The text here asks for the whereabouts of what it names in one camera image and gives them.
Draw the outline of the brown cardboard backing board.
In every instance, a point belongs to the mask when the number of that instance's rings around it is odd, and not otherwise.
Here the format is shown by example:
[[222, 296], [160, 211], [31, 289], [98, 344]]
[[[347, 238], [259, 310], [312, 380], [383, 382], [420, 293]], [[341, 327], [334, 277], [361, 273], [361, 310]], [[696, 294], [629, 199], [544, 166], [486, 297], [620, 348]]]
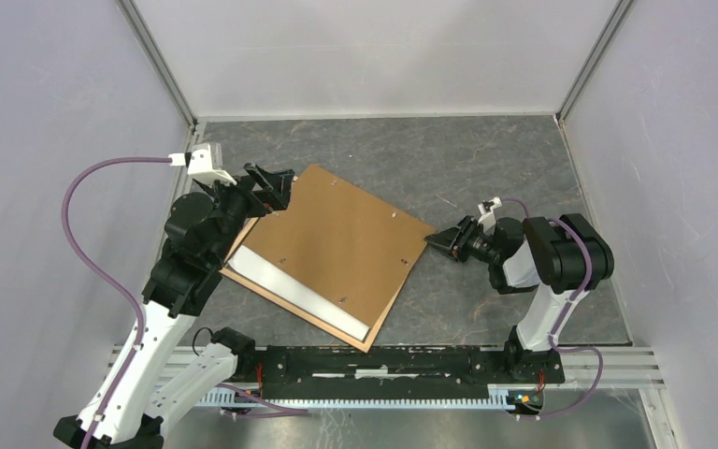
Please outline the brown cardboard backing board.
[[287, 210], [259, 219], [241, 246], [373, 327], [433, 226], [311, 165]]

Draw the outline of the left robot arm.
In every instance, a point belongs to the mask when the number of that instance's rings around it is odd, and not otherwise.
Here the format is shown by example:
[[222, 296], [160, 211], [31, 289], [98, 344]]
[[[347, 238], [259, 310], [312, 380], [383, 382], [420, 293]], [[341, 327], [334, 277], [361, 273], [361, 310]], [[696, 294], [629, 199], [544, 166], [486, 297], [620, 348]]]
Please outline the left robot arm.
[[61, 418], [54, 437], [70, 448], [160, 448], [168, 434], [217, 383], [249, 379], [256, 369], [254, 341], [228, 327], [216, 332], [205, 350], [181, 373], [157, 388], [156, 382], [177, 343], [193, 326], [223, 276], [229, 250], [244, 224], [289, 206], [295, 173], [244, 166], [236, 181], [215, 181], [180, 196], [165, 223], [161, 256], [136, 298], [80, 248], [69, 223], [73, 194], [96, 170], [130, 163], [114, 158], [88, 167], [71, 182], [61, 218], [68, 243], [92, 271], [130, 303], [136, 320], [91, 401]]

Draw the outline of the landscape photo print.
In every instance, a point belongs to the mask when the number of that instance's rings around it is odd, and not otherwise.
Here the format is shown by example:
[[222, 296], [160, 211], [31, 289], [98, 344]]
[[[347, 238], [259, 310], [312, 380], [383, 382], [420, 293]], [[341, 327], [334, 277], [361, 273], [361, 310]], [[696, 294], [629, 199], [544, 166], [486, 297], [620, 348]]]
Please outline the landscape photo print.
[[326, 323], [362, 341], [370, 329], [348, 312], [342, 310], [312, 288], [305, 286], [281, 268], [272, 265], [254, 251], [240, 246], [227, 264], [235, 272], [258, 283], [284, 300], [324, 320]]

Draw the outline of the wooden picture frame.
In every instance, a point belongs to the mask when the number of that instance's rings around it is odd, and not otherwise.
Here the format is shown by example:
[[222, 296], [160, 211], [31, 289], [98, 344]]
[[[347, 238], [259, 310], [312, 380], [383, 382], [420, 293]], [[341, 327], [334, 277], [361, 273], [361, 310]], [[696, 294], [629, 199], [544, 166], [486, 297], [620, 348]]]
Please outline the wooden picture frame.
[[405, 284], [404, 282], [402, 282], [398, 286], [396, 292], [393, 294], [389, 303], [386, 305], [385, 309], [381, 313], [376, 324], [368, 330], [368, 332], [366, 333], [366, 338], [362, 341], [359, 341], [358, 339], [351, 337], [346, 332], [343, 332], [342, 330], [337, 329], [336, 327], [326, 323], [324, 320], [297, 307], [295, 304], [292, 304], [289, 301], [284, 300], [282, 297], [276, 295], [275, 293], [264, 288], [263, 286], [259, 285], [258, 283], [251, 281], [248, 278], [240, 275], [239, 273], [235, 272], [232, 268], [229, 268], [227, 263], [224, 263], [223, 268], [221, 270], [221, 274], [225, 278], [230, 279], [230, 280], [236, 282], [237, 284], [249, 289], [253, 293], [276, 304], [277, 306], [282, 307], [283, 309], [292, 313], [293, 315], [297, 316], [298, 318], [301, 318], [302, 320], [308, 322], [309, 324], [311, 324], [315, 327], [318, 327], [320, 330], [326, 332], [327, 334], [330, 334], [332, 337], [337, 338], [341, 342], [346, 343], [349, 346], [351, 346], [352, 348], [359, 350], [360, 352], [363, 352], [363, 353], [367, 353], [370, 350], [370, 348], [373, 346], [373, 343], [375, 342], [376, 338], [378, 337], [378, 334], [381, 331], [381, 327], [383, 326], [390, 310], [394, 306], [395, 301], [397, 300], [397, 298]]

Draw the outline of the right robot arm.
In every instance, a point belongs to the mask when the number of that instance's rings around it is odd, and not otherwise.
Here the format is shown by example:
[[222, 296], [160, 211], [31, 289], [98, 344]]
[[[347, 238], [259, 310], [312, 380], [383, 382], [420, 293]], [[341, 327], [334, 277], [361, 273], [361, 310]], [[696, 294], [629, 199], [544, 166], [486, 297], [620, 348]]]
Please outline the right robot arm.
[[500, 295], [534, 293], [504, 345], [502, 367], [515, 382], [556, 364], [568, 318], [614, 271], [610, 245], [579, 213], [522, 221], [502, 217], [493, 224], [466, 216], [424, 240], [453, 261], [485, 263], [489, 283]]

